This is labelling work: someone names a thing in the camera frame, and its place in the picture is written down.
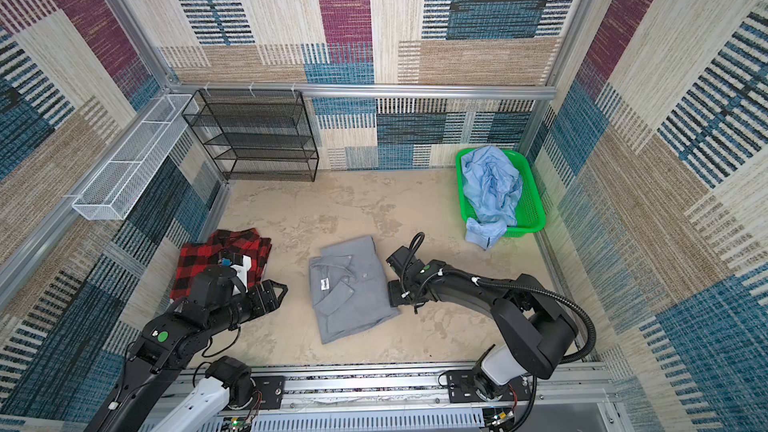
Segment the grey long sleeve shirt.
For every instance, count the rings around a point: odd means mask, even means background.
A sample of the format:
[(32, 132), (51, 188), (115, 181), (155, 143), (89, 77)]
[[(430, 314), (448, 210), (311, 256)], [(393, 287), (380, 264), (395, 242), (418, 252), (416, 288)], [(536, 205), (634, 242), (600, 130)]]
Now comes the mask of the grey long sleeve shirt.
[(365, 332), (397, 317), (372, 237), (323, 248), (309, 260), (309, 288), (322, 344)]

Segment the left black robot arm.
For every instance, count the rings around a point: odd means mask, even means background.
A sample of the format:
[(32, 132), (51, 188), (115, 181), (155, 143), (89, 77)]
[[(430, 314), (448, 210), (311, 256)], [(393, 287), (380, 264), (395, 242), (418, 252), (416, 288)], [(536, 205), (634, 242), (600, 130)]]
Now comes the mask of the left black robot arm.
[(192, 358), (215, 335), (280, 308), (288, 287), (273, 280), (248, 288), (229, 266), (206, 268), (187, 296), (150, 320), (128, 347), (122, 372), (88, 431), (137, 431)]

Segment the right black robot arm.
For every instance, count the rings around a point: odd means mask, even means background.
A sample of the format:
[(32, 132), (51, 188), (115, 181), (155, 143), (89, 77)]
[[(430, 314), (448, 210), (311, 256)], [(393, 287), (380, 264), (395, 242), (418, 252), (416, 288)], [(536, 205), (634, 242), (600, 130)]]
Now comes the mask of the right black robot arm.
[(397, 275), (388, 283), (392, 306), (419, 309), (428, 302), (447, 302), (493, 320), (504, 344), (481, 356), (469, 380), (483, 400), (500, 399), (505, 386), (523, 375), (550, 378), (576, 339), (578, 326), (564, 301), (531, 275), (490, 279), (442, 261), (424, 263), (397, 254), (387, 264)]

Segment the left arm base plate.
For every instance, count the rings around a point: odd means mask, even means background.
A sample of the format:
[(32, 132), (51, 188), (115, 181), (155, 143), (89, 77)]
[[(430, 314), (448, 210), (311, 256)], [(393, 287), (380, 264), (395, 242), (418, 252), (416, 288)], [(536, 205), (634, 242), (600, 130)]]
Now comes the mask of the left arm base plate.
[(285, 389), (285, 376), (252, 375), (253, 395), (247, 406), (249, 412), (279, 410)]

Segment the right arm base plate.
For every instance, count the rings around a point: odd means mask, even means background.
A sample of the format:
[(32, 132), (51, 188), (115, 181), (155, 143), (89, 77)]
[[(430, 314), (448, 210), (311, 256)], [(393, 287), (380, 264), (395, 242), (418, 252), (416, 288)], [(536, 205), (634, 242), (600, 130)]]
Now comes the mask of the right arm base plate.
[(517, 377), (503, 386), (488, 382), (480, 384), (476, 374), (469, 369), (448, 370), (438, 376), (438, 384), (443, 387), (452, 404), (471, 402), (526, 402), (531, 397), (532, 381), (528, 377)]

